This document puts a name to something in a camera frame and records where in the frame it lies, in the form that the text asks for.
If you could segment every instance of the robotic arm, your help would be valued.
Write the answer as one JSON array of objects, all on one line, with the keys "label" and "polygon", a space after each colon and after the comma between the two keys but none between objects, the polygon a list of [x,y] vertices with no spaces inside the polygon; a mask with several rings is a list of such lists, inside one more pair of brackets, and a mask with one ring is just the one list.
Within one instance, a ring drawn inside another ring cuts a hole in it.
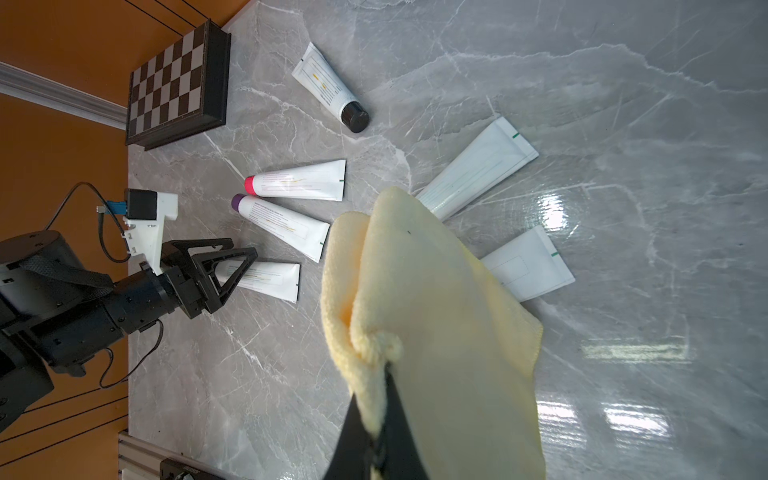
[{"label": "robotic arm", "polygon": [[[124,204],[105,203],[99,208],[124,215],[130,255],[146,259],[140,272],[117,283],[85,270],[57,231],[0,242],[0,432],[53,390],[43,362],[56,373],[84,376],[99,350],[176,308],[189,318],[217,311],[257,258],[254,248],[235,249],[230,238],[162,243],[164,220],[177,216],[175,194],[129,189]],[[195,247],[219,250],[190,255]],[[243,262],[221,285],[216,265],[235,259]]]}]

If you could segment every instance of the black tube cap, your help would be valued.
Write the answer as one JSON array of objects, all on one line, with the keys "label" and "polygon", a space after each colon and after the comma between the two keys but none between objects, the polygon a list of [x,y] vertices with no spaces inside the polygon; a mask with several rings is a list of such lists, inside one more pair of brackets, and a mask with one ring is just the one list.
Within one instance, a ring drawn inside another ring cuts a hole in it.
[{"label": "black tube cap", "polygon": [[362,109],[359,102],[351,101],[341,110],[341,121],[354,133],[365,130],[370,121],[368,112]]}]

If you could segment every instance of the toothpaste tube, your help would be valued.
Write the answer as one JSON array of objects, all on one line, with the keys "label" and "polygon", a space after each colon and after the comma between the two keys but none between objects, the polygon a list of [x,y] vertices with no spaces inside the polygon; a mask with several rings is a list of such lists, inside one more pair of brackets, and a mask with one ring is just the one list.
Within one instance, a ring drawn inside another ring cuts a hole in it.
[{"label": "toothpaste tube", "polygon": [[312,42],[293,69],[293,77],[353,133],[358,134],[368,126],[368,112]]},{"label": "toothpaste tube", "polygon": [[500,117],[417,196],[440,221],[464,208],[523,165],[538,152],[520,132]]},{"label": "toothpaste tube", "polygon": [[320,261],[330,228],[328,223],[243,194],[232,198],[232,208],[243,218],[262,227],[310,259]]},{"label": "toothpaste tube", "polygon": [[245,191],[259,197],[291,197],[333,200],[344,197],[346,160],[289,168],[245,179]]},{"label": "toothpaste tube", "polygon": [[[216,265],[216,278],[223,285],[241,265],[239,260],[225,260]],[[296,303],[299,297],[299,264],[254,262],[237,286]]]},{"label": "toothpaste tube", "polygon": [[493,276],[523,302],[576,281],[541,225],[482,260]]}]

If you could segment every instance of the black and white checkered board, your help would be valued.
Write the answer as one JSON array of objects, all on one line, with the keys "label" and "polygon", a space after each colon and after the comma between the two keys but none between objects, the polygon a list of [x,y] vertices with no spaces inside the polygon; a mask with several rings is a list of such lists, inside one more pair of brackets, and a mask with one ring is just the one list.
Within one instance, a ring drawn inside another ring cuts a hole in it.
[{"label": "black and white checkered board", "polygon": [[125,144],[151,149],[226,124],[231,43],[209,19],[132,71]]},{"label": "black and white checkered board", "polygon": [[204,38],[205,24],[133,72],[129,137],[200,110]]}]

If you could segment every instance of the microfiber towel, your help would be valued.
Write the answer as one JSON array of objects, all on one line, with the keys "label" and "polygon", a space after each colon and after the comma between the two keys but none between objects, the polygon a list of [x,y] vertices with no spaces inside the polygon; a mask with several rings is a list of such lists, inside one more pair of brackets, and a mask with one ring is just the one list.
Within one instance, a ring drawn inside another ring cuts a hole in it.
[{"label": "microfiber towel", "polygon": [[418,200],[384,190],[333,224],[323,328],[375,438],[389,364],[431,480],[544,478],[533,368],[539,321]]}]

